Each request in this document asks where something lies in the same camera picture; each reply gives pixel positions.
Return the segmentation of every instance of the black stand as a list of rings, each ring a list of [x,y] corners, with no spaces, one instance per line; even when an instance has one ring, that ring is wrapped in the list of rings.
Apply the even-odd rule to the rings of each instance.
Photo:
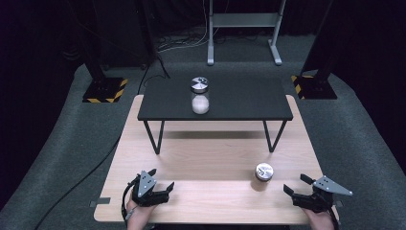
[[[300,75],[292,76],[296,93],[300,99],[337,99],[337,95],[334,93],[334,90],[328,83],[327,79],[335,67],[342,51],[344,50],[347,41],[350,39],[350,35],[352,35],[352,25],[349,17],[347,15],[343,16],[342,11],[337,13],[338,11],[336,10],[337,8],[335,6],[334,11],[331,12],[333,2],[334,1],[331,0],[328,5],[327,12],[319,29],[319,33],[317,34],[316,39],[310,49],[310,53],[304,63],[304,67]],[[336,20],[336,18],[339,17],[341,20],[340,24],[335,27],[331,27],[331,25],[329,25],[331,23],[329,23],[327,26],[326,19],[328,16],[330,20]],[[322,42],[331,41],[329,37],[326,37],[328,34],[331,34],[334,37],[335,42],[332,42],[332,44],[325,44],[325,46],[322,47]],[[319,58],[317,63],[309,63],[311,58],[314,61],[317,56]],[[305,76],[304,71],[309,71],[312,64],[321,65],[321,67],[318,68],[315,76]]]
[[[123,94],[124,87],[127,83],[123,78],[107,78],[89,44],[83,28],[78,21],[75,11],[69,1],[66,1],[69,9],[69,18],[72,24],[73,39],[78,46],[84,64],[92,76],[92,82],[83,95],[84,103],[115,103]]]

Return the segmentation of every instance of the wooden table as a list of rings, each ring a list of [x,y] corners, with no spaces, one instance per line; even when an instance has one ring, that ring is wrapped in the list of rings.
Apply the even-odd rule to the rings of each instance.
[[[270,153],[259,121],[170,121],[166,123],[161,154],[155,154],[137,114],[143,96],[131,106],[98,204],[97,221],[123,221],[121,202],[127,182],[142,170],[157,169],[155,191],[172,182],[168,203],[159,205],[150,222],[306,224],[303,211],[292,205],[283,184],[295,193],[310,195],[311,186],[300,180],[305,173],[321,177],[302,117],[292,96],[286,96],[294,119],[286,124],[278,148]],[[271,138],[281,122],[267,122]],[[160,122],[151,122],[158,135]],[[258,163],[274,168],[269,183],[255,179]]]

